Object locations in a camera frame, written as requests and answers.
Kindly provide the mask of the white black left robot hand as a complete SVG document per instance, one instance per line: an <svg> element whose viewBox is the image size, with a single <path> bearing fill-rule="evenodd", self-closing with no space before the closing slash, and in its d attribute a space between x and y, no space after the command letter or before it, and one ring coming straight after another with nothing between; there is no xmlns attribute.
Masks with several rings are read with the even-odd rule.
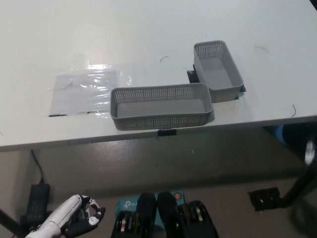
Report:
<svg viewBox="0 0 317 238"><path fill-rule="evenodd" d="M76 238L96 229L105 212L93 198L77 194L64 201L26 237Z"/></svg>

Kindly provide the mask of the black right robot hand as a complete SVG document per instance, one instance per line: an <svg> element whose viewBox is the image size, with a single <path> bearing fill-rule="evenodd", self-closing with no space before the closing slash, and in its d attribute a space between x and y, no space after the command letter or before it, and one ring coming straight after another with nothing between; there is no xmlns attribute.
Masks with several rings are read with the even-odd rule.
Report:
<svg viewBox="0 0 317 238"><path fill-rule="evenodd" d="M306 165L309 166L315 160L316 150L317 150L317 146L314 140L309 140L306 144L306 150L305 150Z"/></svg>

